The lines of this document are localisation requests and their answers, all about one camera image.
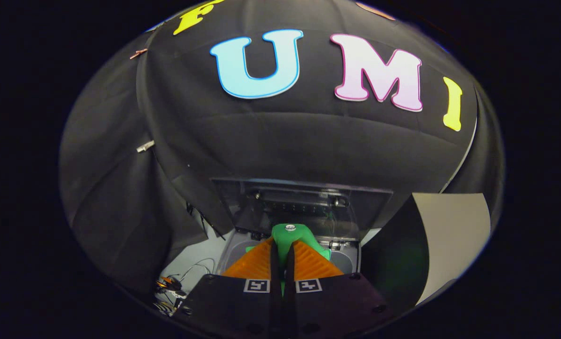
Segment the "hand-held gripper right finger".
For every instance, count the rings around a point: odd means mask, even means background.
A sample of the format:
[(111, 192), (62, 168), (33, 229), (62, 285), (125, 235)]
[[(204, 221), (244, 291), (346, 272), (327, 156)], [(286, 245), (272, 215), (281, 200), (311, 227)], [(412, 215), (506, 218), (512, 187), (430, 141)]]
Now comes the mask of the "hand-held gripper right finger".
[(284, 299), (290, 339), (365, 339), (396, 317), (364, 275), (343, 273), (301, 240), (287, 254)]

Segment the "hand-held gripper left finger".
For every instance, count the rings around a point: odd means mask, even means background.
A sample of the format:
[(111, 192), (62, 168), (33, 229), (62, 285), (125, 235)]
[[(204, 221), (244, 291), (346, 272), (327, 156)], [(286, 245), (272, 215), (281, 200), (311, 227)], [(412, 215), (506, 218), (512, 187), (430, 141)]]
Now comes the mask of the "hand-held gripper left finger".
[(281, 304), (277, 246), (269, 238), (223, 273), (204, 275), (172, 321), (192, 339), (272, 339)]

